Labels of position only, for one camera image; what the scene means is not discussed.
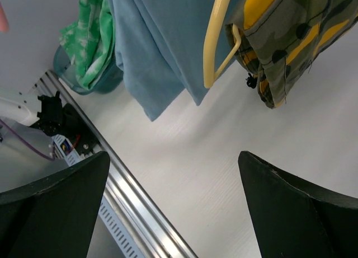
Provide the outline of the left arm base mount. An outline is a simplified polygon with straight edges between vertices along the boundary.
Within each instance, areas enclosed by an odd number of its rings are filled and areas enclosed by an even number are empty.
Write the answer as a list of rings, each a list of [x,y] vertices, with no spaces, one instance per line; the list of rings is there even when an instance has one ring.
[[[83,121],[79,113],[71,104],[63,107],[64,125],[61,135],[65,137],[60,149],[66,155],[77,151],[79,155],[89,155],[98,144],[98,139],[92,130]]]

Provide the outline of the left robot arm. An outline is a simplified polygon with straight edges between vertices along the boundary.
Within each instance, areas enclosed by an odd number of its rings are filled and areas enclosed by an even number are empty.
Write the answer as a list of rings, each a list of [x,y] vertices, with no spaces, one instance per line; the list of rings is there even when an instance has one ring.
[[[60,92],[54,96],[1,90],[1,116],[52,137],[64,134],[65,116]]]

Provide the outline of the pink empty hanger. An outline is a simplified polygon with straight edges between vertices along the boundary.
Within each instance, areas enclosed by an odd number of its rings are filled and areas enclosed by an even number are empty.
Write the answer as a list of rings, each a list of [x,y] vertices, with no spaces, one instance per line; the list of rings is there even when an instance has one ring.
[[[5,14],[5,11],[4,11],[2,5],[0,4],[0,31],[7,32],[8,29],[9,29],[8,19],[6,17],[6,14]]]

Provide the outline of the green tie-dye garment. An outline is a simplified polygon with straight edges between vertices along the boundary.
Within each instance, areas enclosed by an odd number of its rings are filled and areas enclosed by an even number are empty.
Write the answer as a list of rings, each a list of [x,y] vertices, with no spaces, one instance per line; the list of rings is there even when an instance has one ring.
[[[61,29],[60,45],[84,76],[92,67],[106,68],[115,45],[115,29],[107,0],[79,0],[78,19]]]

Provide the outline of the light blue trousers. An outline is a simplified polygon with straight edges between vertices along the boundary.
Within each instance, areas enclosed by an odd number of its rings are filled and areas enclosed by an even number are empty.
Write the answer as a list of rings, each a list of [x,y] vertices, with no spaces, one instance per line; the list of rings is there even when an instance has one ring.
[[[150,120],[187,91],[201,104],[203,46],[214,0],[107,0],[115,58],[130,95]]]

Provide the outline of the cream clothes hanger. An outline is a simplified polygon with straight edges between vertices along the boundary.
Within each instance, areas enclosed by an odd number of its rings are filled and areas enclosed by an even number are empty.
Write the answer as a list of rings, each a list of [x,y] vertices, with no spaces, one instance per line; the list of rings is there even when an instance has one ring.
[[[203,79],[205,88],[209,89],[213,86],[215,81],[219,78],[222,72],[225,70],[231,59],[241,45],[241,35],[236,25],[232,26],[232,35],[234,37],[234,47],[229,54],[225,57],[222,64],[215,70],[215,56],[218,46],[218,40],[221,29],[223,27],[226,12],[229,7],[230,0],[215,0],[209,23],[206,30],[204,46],[203,46]]]

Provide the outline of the teal plastic basket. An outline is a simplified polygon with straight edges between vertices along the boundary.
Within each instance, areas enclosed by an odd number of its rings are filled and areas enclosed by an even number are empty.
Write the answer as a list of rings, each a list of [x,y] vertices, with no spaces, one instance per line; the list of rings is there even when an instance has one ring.
[[[79,95],[91,93],[108,94],[123,80],[123,72],[111,58],[106,68],[90,68],[84,76],[79,75],[79,69],[71,60],[62,46],[59,46],[53,59],[55,74],[74,92]]]

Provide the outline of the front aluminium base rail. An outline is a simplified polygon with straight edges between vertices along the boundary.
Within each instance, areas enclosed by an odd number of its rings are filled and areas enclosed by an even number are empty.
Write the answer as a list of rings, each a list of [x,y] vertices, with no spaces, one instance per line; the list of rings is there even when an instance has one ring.
[[[74,106],[97,137],[98,145],[109,154],[111,163],[104,194],[108,195],[115,213],[123,219],[144,257],[196,257],[192,248],[156,206],[112,146],[60,83],[56,74],[46,71],[37,85],[47,95],[59,91],[61,99]]]

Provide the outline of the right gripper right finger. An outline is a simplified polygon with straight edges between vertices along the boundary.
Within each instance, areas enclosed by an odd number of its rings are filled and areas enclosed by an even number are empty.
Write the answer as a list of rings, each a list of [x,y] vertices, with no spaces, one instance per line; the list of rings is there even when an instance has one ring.
[[[262,257],[357,257],[357,199],[242,151],[240,176]]]

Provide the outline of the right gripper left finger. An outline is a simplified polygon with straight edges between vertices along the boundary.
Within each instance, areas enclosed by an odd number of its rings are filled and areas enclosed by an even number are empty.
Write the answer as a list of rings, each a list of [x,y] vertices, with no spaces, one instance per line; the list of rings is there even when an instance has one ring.
[[[86,257],[109,168],[101,151],[1,193],[1,257]]]

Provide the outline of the camouflage yellow trousers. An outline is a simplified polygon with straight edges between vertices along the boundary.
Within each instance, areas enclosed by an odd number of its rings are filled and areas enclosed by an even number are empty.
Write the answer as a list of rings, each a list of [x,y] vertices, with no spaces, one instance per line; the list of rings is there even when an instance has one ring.
[[[357,0],[239,0],[225,24],[230,45],[271,109],[279,107],[315,59],[357,23]]]

